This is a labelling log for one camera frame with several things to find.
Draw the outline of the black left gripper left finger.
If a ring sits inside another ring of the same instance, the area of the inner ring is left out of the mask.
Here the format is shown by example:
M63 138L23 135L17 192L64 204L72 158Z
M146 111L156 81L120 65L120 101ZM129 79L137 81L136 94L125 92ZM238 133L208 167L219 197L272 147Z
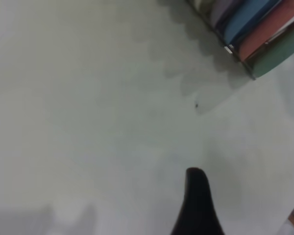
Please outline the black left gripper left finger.
M176 223L171 232L172 235L191 235L193 223L193 209L191 208L192 199L192 177L196 172L197 168L190 167L186 170L185 176L185 187L184 187L184 198L180 208Z

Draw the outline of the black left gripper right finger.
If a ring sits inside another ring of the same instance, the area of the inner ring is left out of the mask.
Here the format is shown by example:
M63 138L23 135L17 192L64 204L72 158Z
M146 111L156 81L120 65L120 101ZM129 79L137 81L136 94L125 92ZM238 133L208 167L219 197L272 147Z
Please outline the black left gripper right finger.
M199 169L199 203L198 208L201 216L201 234L202 235L223 235L223 229L219 222L210 185L205 172Z

